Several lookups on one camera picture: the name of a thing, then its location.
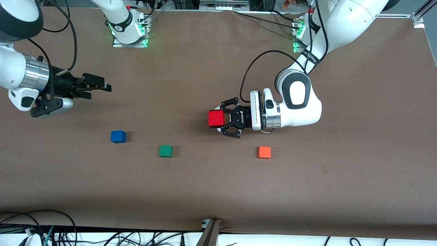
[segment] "red cube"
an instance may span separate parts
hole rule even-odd
[[[225,125],[225,112],[223,110],[210,110],[208,112],[208,125],[210,128],[219,128]]]

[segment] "wooden block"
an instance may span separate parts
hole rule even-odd
[[[258,148],[258,159],[270,159],[271,149],[270,147],[260,146]]]
[[[171,145],[161,145],[160,146],[160,157],[172,158],[173,157],[173,147],[171,147]]]
[[[211,128],[222,127],[225,124],[225,113],[223,110],[210,110],[208,112],[208,125]]]

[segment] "black cable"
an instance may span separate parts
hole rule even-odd
[[[319,9],[319,1],[316,0],[316,8],[317,8],[317,14],[319,16],[320,25],[322,26],[323,35],[325,36],[325,42],[326,42],[326,50],[325,54],[322,56],[320,60],[323,60],[328,53],[328,36],[326,35],[325,25],[323,24],[322,16],[320,15],[320,9]]]
[[[71,22],[70,17],[65,13],[64,10],[62,10],[61,7],[59,7],[59,5],[57,5],[53,0],[47,0],[49,1],[51,4],[53,4],[59,11],[61,11],[61,13],[65,16],[65,18],[67,18],[68,23],[70,23],[70,27],[71,27],[71,31],[73,32],[73,41],[74,41],[74,57],[73,57],[73,62],[71,63],[71,66],[69,68],[67,68],[68,71],[71,71],[74,68],[74,65],[76,64],[76,60],[77,60],[77,37],[76,37],[76,30],[74,29],[73,23]]]
[[[74,220],[68,214],[66,214],[66,213],[64,213],[62,211],[58,211],[58,210],[54,210],[54,209],[40,209],[40,210],[33,210],[33,211],[25,212],[25,213],[15,212],[15,211],[0,212],[0,214],[6,214],[6,213],[8,213],[8,214],[15,214],[15,215],[12,215],[9,218],[1,221],[0,224],[5,222],[5,221],[7,221],[7,220],[13,219],[13,218],[21,216],[21,215],[26,215],[26,216],[29,217],[30,216],[29,214],[31,214],[31,213],[39,213],[39,212],[54,212],[54,213],[62,214],[63,216],[67,217],[70,220],[70,222],[71,222],[71,224],[73,225],[73,228],[74,228],[74,233],[76,235],[74,246],[76,246],[76,244],[77,244],[76,224],[74,223]],[[39,226],[38,222],[35,219],[32,219],[32,220],[34,220],[34,222]]]
[[[38,47],[39,50],[41,50],[41,52],[44,54],[45,59],[47,61],[47,64],[51,65],[52,63],[50,62],[49,56],[47,55],[47,53],[45,52],[45,50],[39,45],[37,44],[35,41],[33,41],[32,39],[28,39],[31,43],[33,43],[36,47]]]
[[[286,20],[294,21],[293,19],[288,18],[287,16],[281,14],[279,11],[276,11],[276,10],[274,10],[274,9],[270,10],[269,12],[277,13],[279,16],[281,16],[282,18],[284,18],[284,19],[286,19]]]
[[[26,237],[18,246],[25,246],[29,237]]]
[[[128,237],[130,237],[132,234],[136,233],[135,231],[131,232],[129,235],[123,238],[122,241],[118,242],[116,246],[120,246]]]
[[[328,241],[329,241],[330,238],[331,238],[331,237],[329,236],[329,237],[326,239],[326,241],[325,241],[325,243],[323,244],[323,246],[326,246],[326,245],[328,244]]]
[[[154,233],[153,234],[153,237],[152,237],[152,239],[150,240],[150,241],[148,241],[146,244],[145,244],[145,246],[147,246],[147,245],[149,245],[149,243],[151,243],[151,242],[154,242],[155,241],[155,238],[157,238],[159,235],[161,235],[162,234],[162,232],[160,232],[160,233]]]
[[[112,237],[110,237],[107,241],[106,241],[106,243],[103,245],[103,246],[106,246],[106,245],[108,245],[109,244],[109,242],[112,240],[112,239],[114,239],[116,236],[118,236],[120,233],[119,232],[117,232],[117,233],[115,233],[114,235],[112,235]]]
[[[309,30],[309,53],[312,52],[312,29],[311,29],[311,5],[308,7],[308,30]],[[305,71],[306,71],[306,65],[308,64],[309,58],[306,58],[305,61]]]
[[[175,237],[175,236],[182,235],[182,234],[184,234],[184,233],[187,233],[187,232],[180,232],[180,233],[176,233],[176,234],[170,235],[170,236],[168,236],[168,237],[162,239],[161,241],[157,242],[156,245],[162,245],[162,242],[164,242],[165,240],[168,240],[168,239],[173,238],[173,237]]]
[[[268,51],[266,51],[266,52],[263,52],[263,53],[261,53],[259,56],[257,56],[251,63],[250,63],[250,65],[249,65],[249,67],[247,68],[247,70],[246,70],[246,73],[244,74],[244,77],[243,77],[243,81],[241,82],[241,87],[240,87],[240,99],[241,99],[241,101],[243,101],[243,102],[247,102],[247,103],[250,103],[250,101],[247,101],[247,100],[244,100],[243,99],[243,97],[241,96],[242,95],[242,92],[243,92],[243,86],[244,86],[244,81],[246,80],[246,76],[247,76],[247,73],[249,72],[249,70],[250,70],[250,68],[252,67],[252,65],[261,57],[261,56],[263,56],[263,55],[265,55],[265,54],[267,54],[267,53],[271,53],[271,52],[275,52],[275,53],[281,53],[281,54],[283,54],[283,55],[286,55],[286,56],[288,56],[289,58],[291,58],[294,62],[296,62],[301,68],[302,68],[302,70],[304,71],[304,73],[306,74],[306,75],[308,75],[307,73],[306,73],[306,71],[305,71],[305,69],[304,69],[304,67],[296,60],[296,58],[294,58],[294,57],[292,57],[292,56],[290,56],[289,54],[287,54],[287,53],[285,53],[285,52],[283,52],[283,51],[280,51],[280,50],[268,50]]]
[[[68,2],[67,2],[67,0],[65,0],[65,5],[67,6],[68,17],[70,17],[70,8],[68,7]],[[62,32],[62,31],[64,31],[65,29],[67,29],[68,25],[69,25],[69,22],[67,21],[67,24],[64,26],[64,28],[62,28],[62,29],[60,29],[60,30],[55,30],[55,31],[53,31],[53,30],[48,30],[48,29],[45,29],[45,28],[42,28],[42,29],[43,29],[44,31],[47,31],[47,32]]]
[[[276,24],[276,25],[279,25],[279,26],[285,26],[285,27],[289,27],[289,28],[292,28],[292,29],[299,29],[298,27],[293,27],[293,26],[277,23],[277,22],[274,22],[274,21],[269,21],[269,20],[261,19],[261,18],[258,18],[258,17],[255,17],[255,16],[251,16],[251,15],[248,15],[248,14],[243,14],[243,13],[238,13],[238,12],[234,12],[234,13],[239,14],[239,15],[243,15],[243,16],[246,16],[246,17],[250,17],[250,18],[253,18],[253,19],[257,19],[257,20],[260,20],[260,21],[270,22],[270,23],[273,23],[273,24]]]
[[[149,16],[152,15],[154,10],[155,10],[155,8],[152,8],[152,11],[150,11],[150,13],[146,17],[144,17],[143,19],[140,19],[139,21],[143,21],[143,20],[149,18]]]
[[[38,236],[41,239],[41,245],[44,245],[44,239],[43,239],[44,237],[43,237],[43,232],[41,230],[40,224],[38,223],[38,221],[33,216],[31,216],[29,213],[21,213],[21,212],[16,212],[16,211],[0,212],[0,214],[6,214],[6,213],[7,214],[18,214],[18,215],[12,215],[12,216],[8,217],[8,218],[0,221],[0,224],[4,223],[6,221],[9,221],[9,220],[11,220],[11,219],[13,219],[13,218],[15,218],[17,216],[25,215],[25,216],[29,217],[36,224],[36,226],[38,227],[37,234],[38,234]]]
[[[354,237],[351,237],[351,238],[349,239],[349,244],[350,244],[350,246],[355,246],[355,245],[352,243],[352,241],[354,241],[354,240],[358,243],[358,246],[361,246],[360,241],[359,241],[358,239],[354,238]]]

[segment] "orange cube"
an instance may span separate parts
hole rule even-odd
[[[258,148],[258,159],[270,159],[271,150],[270,147],[260,146]]]

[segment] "silver cylinder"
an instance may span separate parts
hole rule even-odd
[[[264,114],[264,124],[266,128],[281,127],[281,110],[279,102],[276,102],[277,115],[268,116]]]
[[[24,58],[26,59],[26,74],[19,88],[44,90],[50,75],[48,64],[31,56],[24,55]]]

